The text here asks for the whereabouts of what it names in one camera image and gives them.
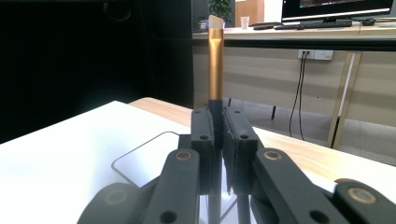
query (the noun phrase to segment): monitor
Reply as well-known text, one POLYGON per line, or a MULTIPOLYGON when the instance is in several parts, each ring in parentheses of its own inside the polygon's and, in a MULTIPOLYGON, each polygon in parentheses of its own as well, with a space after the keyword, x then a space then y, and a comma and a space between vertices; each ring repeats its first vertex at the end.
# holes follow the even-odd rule
POLYGON ((393 0, 283 0, 282 22, 386 15, 392 3, 393 0))

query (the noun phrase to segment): keyboard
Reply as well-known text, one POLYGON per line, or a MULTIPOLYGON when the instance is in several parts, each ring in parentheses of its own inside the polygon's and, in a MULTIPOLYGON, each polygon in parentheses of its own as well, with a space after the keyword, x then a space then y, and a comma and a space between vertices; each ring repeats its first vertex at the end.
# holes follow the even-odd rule
POLYGON ((330 21, 330 22, 314 22, 307 24, 278 25, 276 30, 304 30, 304 29, 326 29, 338 27, 350 27, 352 21, 330 21))

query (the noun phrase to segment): gold brush ferrule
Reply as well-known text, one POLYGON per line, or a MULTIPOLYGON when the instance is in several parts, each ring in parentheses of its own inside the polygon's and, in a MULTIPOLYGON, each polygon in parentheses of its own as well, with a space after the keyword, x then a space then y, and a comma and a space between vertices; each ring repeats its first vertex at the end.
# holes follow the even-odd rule
POLYGON ((224 32, 209 29, 209 100, 222 100, 224 77, 224 32))

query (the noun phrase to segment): cup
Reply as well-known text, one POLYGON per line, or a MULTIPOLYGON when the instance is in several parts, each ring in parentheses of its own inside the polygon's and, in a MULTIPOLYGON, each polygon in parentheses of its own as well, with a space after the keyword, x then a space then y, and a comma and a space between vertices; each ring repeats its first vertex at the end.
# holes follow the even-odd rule
POLYGON ((248 28, 248 17, 241 17, 241 26, 243 30, 248 28))

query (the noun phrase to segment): black backdrop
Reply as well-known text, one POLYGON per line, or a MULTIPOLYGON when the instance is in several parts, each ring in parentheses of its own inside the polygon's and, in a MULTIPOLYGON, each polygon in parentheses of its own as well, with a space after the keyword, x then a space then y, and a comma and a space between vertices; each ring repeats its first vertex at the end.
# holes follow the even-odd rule
POLYGON ((192 107, 191 3, 0 3, 0 143, 113 100, 192 107))

